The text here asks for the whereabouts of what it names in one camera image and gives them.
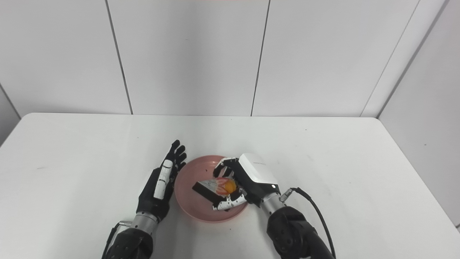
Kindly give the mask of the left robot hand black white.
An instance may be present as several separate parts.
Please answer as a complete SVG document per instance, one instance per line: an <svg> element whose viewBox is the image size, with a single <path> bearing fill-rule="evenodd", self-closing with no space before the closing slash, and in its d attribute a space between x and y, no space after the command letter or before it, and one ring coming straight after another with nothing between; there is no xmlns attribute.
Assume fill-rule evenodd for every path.
<svg viewBox="0 0 460 259"><path fill-rule="evenodd" d="M175 180L186 165L185 146L179 140L171 144L161 165L154 169L138 197L137 213L150 214L161 222L169 212Z"/></svg>

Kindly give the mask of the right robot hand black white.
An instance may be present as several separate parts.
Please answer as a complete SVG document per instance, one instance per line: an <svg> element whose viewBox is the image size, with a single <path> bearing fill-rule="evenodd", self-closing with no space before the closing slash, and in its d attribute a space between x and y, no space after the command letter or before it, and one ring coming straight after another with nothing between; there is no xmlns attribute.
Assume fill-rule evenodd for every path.
<svg viewBox="0 0 460 259"><path fill-rule="evenodd" d="M214 178L231 179L236 185L233 194L212 205L213 210L230 210L249 203L271 214L284 206L278 181L257 154L245 153L238 158L223 158L212 175Z"/></svg>

